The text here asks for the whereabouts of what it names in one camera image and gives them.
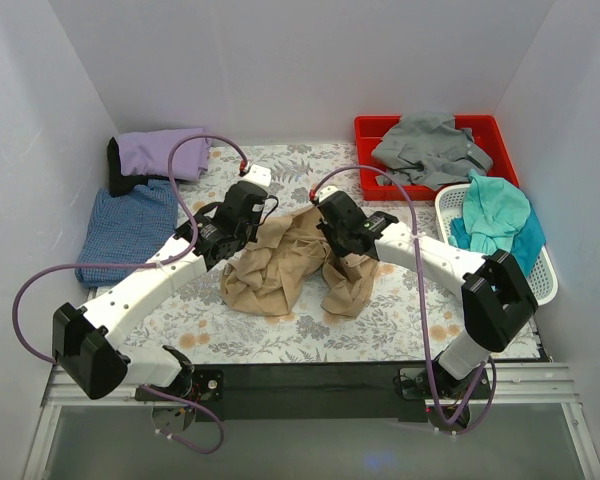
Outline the tan t shirt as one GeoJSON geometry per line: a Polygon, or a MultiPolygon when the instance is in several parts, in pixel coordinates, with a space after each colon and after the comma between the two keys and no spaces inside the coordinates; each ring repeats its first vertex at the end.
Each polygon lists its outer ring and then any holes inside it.
{"type": "Polygon", "coordinates": [[[220,295],[231,309],[261,316],[289,314],[305,280],[319,271],[328,286],[320,306],[332,315],[355,317],[370,301],[379,262],[348,254],[338,258],[323,233],[315,207],[267,219],[257,241],[230,260],[220,295]]]}

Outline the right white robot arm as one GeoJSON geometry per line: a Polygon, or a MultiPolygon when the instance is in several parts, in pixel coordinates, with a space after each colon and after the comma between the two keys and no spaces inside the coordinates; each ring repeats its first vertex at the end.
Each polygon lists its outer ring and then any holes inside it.
{"type": "Polygon", "coordinates": [[[462,304],[464,327],[414,380],[421,392],[451,397],[480,378],[493,353],[504,351],[538,309],[516,259],[498,250],[474,253],[417,233],[385,212],[367,215],[345,192],[325,187],[310,195],[332,252],[369,257],[413,271],[452,292],[462,304]]]}

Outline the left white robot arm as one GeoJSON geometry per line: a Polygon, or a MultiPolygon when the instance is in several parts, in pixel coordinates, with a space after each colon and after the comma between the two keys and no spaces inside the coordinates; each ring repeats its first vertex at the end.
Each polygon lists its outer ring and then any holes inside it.
{"type": "Polygon", "coordinates": [[[55,311],[53,358],[88,398],[122,385],[190,396],[194,365],[186,355],[168,345],[132,347],[126,339],[181,287],[255,241],[268,189],[268,181],[239,180],[223,201],[189,216],[146,267],[80,307],[66,303],[55,311]]]}

